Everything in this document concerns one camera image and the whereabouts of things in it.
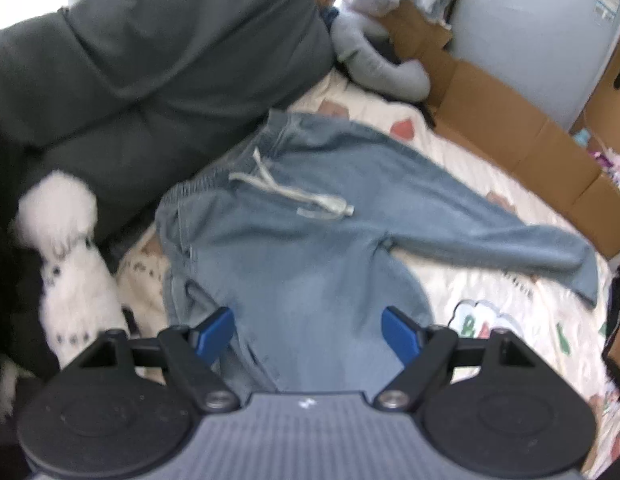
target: blue pants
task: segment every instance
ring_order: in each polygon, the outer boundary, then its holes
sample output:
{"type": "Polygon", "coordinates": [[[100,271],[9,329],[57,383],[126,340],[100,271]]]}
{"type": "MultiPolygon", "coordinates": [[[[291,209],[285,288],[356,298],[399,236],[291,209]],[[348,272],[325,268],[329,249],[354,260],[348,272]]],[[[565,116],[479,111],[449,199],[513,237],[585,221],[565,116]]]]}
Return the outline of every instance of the blue pants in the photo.
{"type": "Polygon", "coordinates": [[[393,246],[548,276],[596,302],[586,240],[527,226],[408,146],[346,120],[270,112],[253,137],[167,193],[156,219],[171,260],[170,321],[233,309],[237,336],[221,374],[243,395],[372,396],[397,374],[381,311],[395,305],[424,325],[432,316],[393,246]]]}

